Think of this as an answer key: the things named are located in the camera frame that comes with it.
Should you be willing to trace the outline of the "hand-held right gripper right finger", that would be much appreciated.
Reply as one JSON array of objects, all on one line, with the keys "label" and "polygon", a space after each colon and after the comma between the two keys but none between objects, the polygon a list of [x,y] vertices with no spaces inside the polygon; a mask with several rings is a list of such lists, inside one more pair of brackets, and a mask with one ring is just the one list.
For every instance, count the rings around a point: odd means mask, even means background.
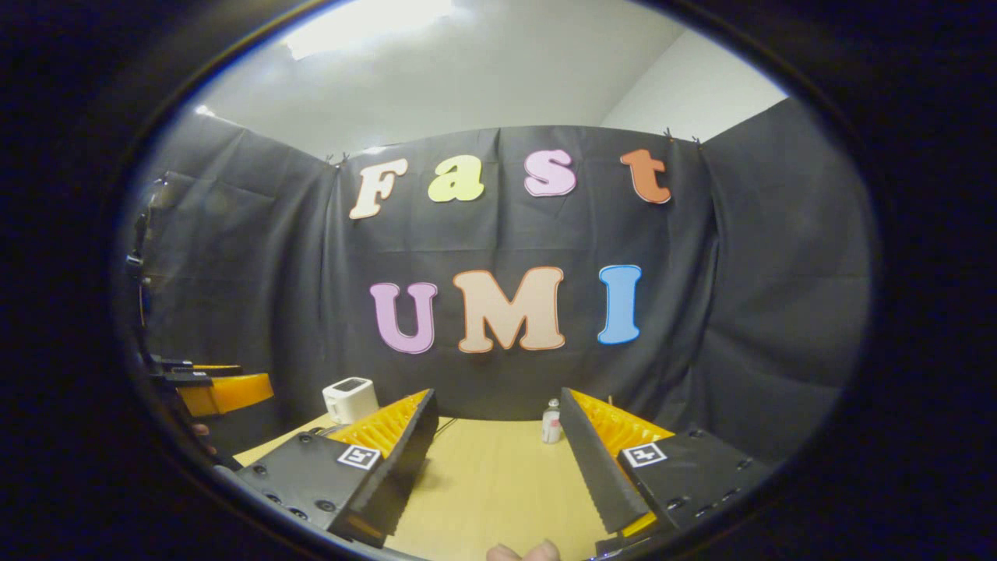
[{"label": "hand-held right gripper right finger", "polygon": [[560,425],[608,533],[601,556],[698,527],[772,473],[709,431],[662,429],[571,388],[560,394]]}]

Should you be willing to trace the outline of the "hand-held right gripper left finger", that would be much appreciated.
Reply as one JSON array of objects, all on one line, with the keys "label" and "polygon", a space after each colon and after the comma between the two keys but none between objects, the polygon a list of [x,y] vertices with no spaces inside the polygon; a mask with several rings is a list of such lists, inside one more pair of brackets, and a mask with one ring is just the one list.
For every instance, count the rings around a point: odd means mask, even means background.
[{"label": "hand-held right gripper left finger", "polygon": [[299,432],[234,474],[319,530],[374,547],[396,531],[439,425],[432,388],[328,436]]}]

